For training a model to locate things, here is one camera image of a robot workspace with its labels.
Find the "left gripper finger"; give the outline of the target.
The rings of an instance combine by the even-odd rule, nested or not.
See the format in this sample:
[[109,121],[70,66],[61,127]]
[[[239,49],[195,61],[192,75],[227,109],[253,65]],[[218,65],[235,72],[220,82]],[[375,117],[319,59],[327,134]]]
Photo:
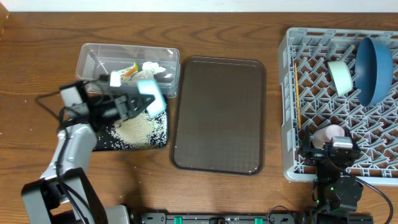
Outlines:
[[100,75],[98,79],[93,80],[93,90],[98,93],[108,95],[122,95],[125,93],[138,95],[139,90],[137,86],[122,83],[120,86],[111,86],[111,75]]
[[126,115],[124,120],[135,118],[140,115],[154,100],[154,95],[134,95],[134,94],[125,94],[126,97]]

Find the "light blue rice bowl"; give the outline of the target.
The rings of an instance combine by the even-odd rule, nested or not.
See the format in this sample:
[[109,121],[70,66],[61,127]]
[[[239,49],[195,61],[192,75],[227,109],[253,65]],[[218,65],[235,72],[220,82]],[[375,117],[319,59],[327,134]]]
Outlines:
[[141,95],[153,97],[153,101],[146,108],[148,114],[152,118],[155,118],[165,111],[166,102],[155,80],[139,80],[137,82],[137,87]]

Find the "small pink cup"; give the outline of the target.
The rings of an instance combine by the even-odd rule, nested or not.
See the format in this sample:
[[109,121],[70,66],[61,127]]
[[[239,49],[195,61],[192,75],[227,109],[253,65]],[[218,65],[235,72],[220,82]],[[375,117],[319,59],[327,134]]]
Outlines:
[[330,142],[333,137],[344,135],[345,131],[341,126],[331,124],[314,132],[312,144],[315,148],[322,149],[325,142]]

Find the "yellow snack wrapper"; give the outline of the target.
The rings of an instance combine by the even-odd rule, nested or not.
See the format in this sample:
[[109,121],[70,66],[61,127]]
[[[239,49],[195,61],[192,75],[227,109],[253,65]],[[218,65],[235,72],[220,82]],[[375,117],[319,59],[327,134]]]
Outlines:
[[131,66],[118,70],[122,81],[130,80],[130,77],[139,71],[138,65],[134,62]]

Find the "white tissue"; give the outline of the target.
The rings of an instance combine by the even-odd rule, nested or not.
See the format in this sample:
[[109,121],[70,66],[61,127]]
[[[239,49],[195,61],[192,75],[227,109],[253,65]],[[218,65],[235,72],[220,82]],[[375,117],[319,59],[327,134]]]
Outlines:
[[142,70],[131,75],[130,81],[137,80],[153,80],[154,75],[166,71],[166,68],[161,67],[157,62],[144,62]]

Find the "wooden chopstick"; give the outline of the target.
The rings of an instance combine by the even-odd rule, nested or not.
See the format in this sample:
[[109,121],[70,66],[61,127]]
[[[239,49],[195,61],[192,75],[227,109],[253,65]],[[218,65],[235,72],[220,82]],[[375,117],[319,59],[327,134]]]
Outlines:
[[301,107],[300,107],[300,94],[299,94],[299,80],[298,80],[298,71],[297,64],[294,63],[294,73],[295,73],[295,94],[296,94],[296,107],[297,107],[297,126],[298,129],[302,128],[301,122]]

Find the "small mint green bowl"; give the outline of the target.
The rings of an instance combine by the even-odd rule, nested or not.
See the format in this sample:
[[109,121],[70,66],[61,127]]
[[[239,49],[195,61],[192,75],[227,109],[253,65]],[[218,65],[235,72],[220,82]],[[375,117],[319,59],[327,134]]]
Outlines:
[[341,60],[331,61],[327,64],[338,96],[341,97],[351,91],[353,89],[353,81],[347,64]]

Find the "large dark blue bowl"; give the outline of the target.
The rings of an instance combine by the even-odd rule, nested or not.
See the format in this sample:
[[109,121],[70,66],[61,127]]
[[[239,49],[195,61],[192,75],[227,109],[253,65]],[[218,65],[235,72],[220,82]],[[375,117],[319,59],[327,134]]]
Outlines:
[[360,90],[362,106],[380,103],[389,94],[393,78],[393,59],[388,46],[379,39],[365,37],[359,44],[355,73],[355,87]]

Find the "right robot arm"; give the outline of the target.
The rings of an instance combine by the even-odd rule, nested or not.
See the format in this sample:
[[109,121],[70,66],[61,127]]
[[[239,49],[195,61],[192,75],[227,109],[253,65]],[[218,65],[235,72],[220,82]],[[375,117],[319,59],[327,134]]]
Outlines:
[[344,136],[333,137],[322,148],[315,148],[306,128],[298,152],[304,157],[304,164],[316,168],[312,200],[317,206],[305,211],[300,222],[349,223],[363,192],[362,184],[343,173],[354,164],[361,152],[350,131],[347,129]]

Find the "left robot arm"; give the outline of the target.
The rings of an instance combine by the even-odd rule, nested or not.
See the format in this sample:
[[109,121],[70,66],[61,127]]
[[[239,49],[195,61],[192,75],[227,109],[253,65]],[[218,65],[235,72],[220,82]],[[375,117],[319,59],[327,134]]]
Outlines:
[[25,184],[22,201],[31,223],[135,223],[125,205],[104,208],[86,176],[97,133],[121,119],[148,111],[156,116],[165,101],[154,80],[139,80],[128,90],[116,74],[93,81],[101,96],[90,96],[87,81],[61,86],[64,107],[55,115],[59,126],[53,158],[39,180]]

